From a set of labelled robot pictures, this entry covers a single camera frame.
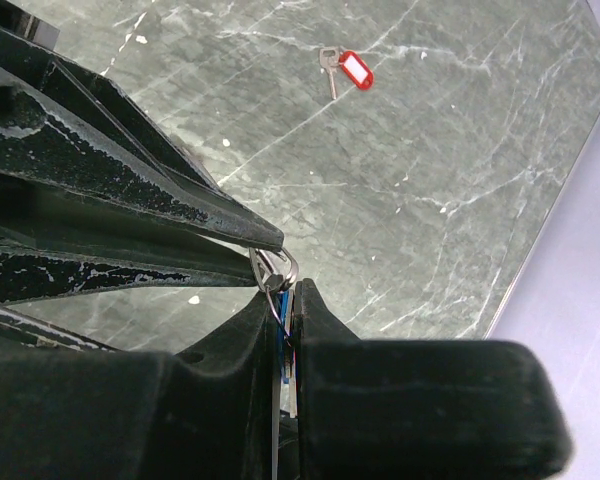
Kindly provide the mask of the silver keyring with clips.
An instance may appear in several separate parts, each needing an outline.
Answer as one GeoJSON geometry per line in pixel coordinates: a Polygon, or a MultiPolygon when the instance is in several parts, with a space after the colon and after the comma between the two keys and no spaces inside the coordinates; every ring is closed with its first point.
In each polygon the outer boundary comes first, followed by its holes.
{"type": "Polygon", "coordinates": [[[285,248],[280,252],[249,248],[248,253],[258,289],[265,295],[279,327],[284,329],[291,290],[299,275],[299,264],[285,248]]]}

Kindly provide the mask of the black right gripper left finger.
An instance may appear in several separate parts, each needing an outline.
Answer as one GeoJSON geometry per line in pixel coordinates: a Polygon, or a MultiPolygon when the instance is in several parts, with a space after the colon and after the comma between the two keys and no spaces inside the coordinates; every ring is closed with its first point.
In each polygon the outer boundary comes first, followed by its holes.
{"type": "Polygon", "coordinates": [[[0,479],[273,479],[275,344],[262,295],[177,354],[0,308],[0,479]]]}

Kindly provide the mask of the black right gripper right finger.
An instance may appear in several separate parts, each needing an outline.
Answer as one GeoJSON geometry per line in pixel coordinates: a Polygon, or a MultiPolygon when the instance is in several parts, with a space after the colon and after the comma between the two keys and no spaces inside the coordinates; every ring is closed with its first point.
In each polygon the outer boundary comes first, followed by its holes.
{"type": "Polygon", "coordinates": [[[524,345],[363,340],[310,279],[296,335],[306,479],[545,479],[569,462],[554,389],[524,345]]]}

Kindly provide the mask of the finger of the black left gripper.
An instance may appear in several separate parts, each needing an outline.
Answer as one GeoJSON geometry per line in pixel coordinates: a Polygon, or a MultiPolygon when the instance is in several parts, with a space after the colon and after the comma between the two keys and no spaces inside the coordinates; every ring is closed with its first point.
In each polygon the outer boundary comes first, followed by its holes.
{"type": "Polygon", "coordinates": [[[0,174],[236,245],[284,241],[113,81],[1,26],[0,174]]]}
{"type": "Polygon", "coordinates": [[[182,229],[138,235],[0,222],[0,305],[140,287],[252,287],[244,255],[182,229]]]}

